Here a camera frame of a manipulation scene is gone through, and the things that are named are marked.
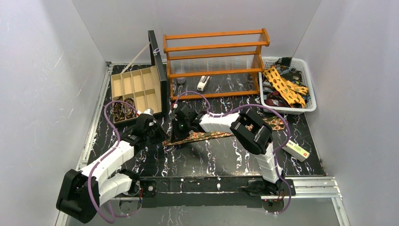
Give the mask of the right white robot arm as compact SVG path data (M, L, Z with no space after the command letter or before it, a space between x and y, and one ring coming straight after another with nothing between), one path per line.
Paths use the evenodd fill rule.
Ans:
M284 173L275 158L273 129L255 111L244 107L238 113L216 115L198 113L187 104L180 104L174 113L171 142L188 138L192 131L231 133L255 157L262 175L262 179L248 181L242 190L251 195L280 195L283 191Z

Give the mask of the colourful floral patterned tie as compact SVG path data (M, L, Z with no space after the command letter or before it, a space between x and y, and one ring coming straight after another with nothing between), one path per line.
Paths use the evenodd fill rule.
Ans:
M274 131L284 130L285 129L285 125L284 125L283 120L279 119L277 116L263 118L263 120ZM203 133L203 132L190 132L189 136L187 138L181 140L181 141L171 142L170 140L166 140L162 144L164 146L173 146L173 145L181 145L181 144L198 142L198 141L203 141L203 140L217 139L217 138L223 138L223 137L232 137L232 136L234 136L232 133L216 132L216 131L206 132L206 133Z

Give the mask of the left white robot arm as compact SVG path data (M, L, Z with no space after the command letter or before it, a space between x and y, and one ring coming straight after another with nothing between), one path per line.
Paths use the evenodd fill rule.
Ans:
M162 143L166 138L153 110L145 110L120 141L97 160L80 170L66 172L56 208L81 223L88 223L103 204L120 194L154 197L155 183L141 182L137 173L122 169L122 165L143 150L148 140Z

